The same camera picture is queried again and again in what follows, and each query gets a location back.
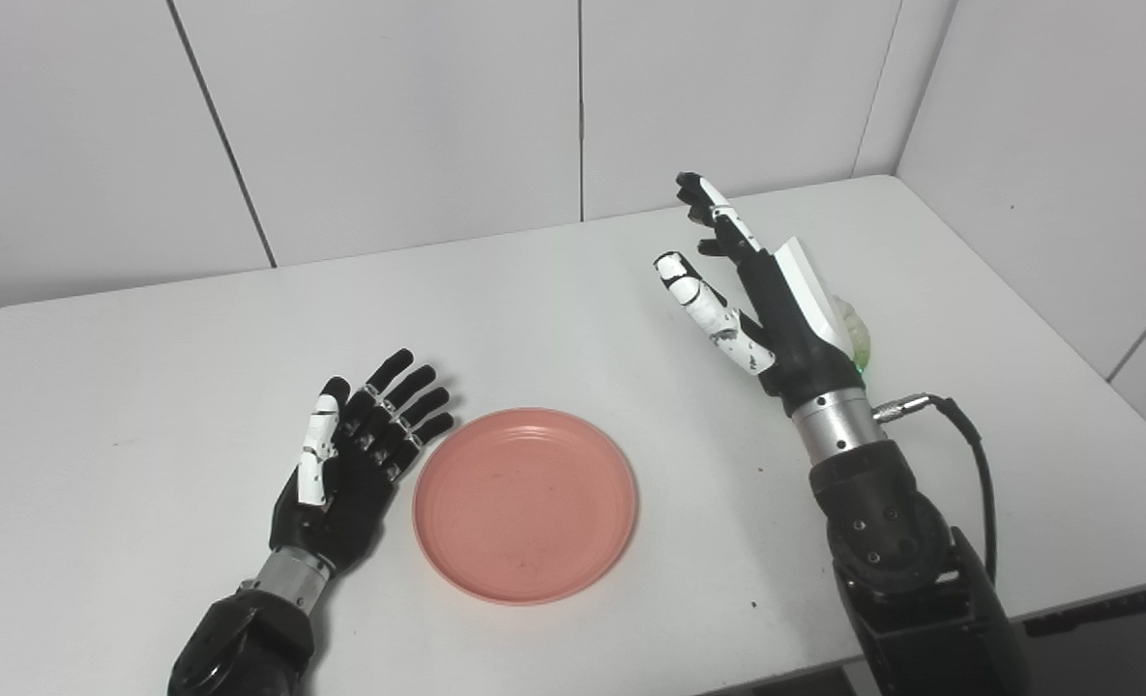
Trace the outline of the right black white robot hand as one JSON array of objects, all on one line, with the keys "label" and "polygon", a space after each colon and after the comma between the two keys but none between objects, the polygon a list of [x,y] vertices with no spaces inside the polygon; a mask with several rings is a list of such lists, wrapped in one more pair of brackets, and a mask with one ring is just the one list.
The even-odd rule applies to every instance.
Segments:
[{"label": "right black white robot hand", "polygon": [[677,186],[689,219],[714,233],[699,242],[700,255],[731,260],[755,312],[729,303],[685,255],[658,256],[665,290],[711,343],[779,399],[786,415],[823,393],[864,388],[850,335],[798,238],[771,252],[708,178],[680,172]]}]

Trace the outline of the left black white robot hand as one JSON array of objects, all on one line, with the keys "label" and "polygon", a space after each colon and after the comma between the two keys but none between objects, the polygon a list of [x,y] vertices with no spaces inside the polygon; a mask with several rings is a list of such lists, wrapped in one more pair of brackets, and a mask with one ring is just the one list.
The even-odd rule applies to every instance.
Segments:
[{"label": "left black white robot hand", "polygon": [[303,552],[337,574],[364,560],[398,480],[453,430],[434,366],[401,347],[360,388],[331,376],[308,419],[297,463],[273,507],[268,547]]}]

